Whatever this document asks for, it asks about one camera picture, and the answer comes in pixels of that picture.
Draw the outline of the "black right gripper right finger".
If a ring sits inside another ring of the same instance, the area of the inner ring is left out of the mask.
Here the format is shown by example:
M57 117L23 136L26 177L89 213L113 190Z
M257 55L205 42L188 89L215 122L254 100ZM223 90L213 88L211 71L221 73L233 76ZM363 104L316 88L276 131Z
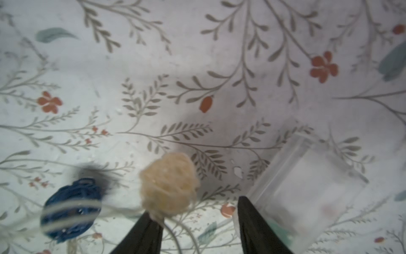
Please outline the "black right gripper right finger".
M292 254L246 196L239 197L237 214L244 254Z

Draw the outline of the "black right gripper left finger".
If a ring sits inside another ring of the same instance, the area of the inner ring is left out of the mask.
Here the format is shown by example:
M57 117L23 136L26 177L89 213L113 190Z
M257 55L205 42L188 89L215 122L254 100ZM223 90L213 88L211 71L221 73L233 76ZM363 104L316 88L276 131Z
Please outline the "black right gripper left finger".
M111 254L159 254L162 236L163 227L144 212Z

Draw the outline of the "clear plastic battery box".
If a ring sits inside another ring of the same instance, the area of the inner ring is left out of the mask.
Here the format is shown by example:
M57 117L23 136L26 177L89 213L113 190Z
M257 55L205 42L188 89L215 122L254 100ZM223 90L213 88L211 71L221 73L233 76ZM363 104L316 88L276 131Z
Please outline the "clear plastic battery box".
M297 133L242 196L251 201L292 254L302 254L344 214L367 184L366 177L326 144ZM240 237L237 209L233 220Z

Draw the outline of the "beige wicker light ball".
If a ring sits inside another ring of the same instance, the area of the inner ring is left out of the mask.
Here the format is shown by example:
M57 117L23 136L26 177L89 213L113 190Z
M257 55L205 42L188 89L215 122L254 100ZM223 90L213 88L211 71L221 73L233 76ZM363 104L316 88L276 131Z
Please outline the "beige wicker light ball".
M197 201L200 180L185 153L166 153L140 171L139 178L142 207L155 220L180 215Z

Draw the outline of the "blue wicker light ball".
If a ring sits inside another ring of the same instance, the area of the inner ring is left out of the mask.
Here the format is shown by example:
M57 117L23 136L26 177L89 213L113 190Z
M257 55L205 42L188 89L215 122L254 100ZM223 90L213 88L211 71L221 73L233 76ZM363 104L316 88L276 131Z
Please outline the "blue wicker light ball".
M85 233L102 210L102 191L93 178L81 178L55 192L44 204L40 228L58 243Z

